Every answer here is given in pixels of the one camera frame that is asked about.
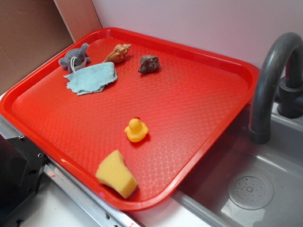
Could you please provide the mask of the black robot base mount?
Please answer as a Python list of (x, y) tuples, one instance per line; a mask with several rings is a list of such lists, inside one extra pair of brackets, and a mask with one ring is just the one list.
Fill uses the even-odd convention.
[(45, 154), (28, 138), (0, 138), (0, 207), (18, 206), (37, 194)]

